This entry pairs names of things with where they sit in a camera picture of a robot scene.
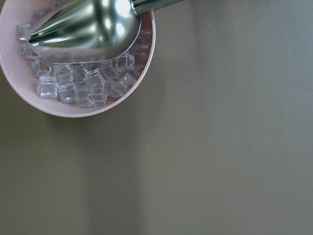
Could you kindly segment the pink bowl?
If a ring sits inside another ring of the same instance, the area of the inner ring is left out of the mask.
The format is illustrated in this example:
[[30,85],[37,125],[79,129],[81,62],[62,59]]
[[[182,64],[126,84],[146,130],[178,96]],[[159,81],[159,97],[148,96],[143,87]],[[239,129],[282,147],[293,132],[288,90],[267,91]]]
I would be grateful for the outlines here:
[[13,90],[28,104],[59,117],[93,116],[125,100],[143,80],[155,49],[156,24],[141,18],[136,42],[122,56],[104,62],[54,64],[24,40],[26,31],[56,0],[7,0],[0,13],[0,64]]

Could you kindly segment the metal ice scoop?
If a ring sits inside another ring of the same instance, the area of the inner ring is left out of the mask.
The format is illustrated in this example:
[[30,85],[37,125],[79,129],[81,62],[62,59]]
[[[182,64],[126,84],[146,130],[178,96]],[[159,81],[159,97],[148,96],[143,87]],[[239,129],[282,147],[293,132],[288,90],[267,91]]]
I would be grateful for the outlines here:
[[53,63],[87,63],[122,55],[136,41],[142,15],[174,0],[66,0],[34,24],[28,42]]

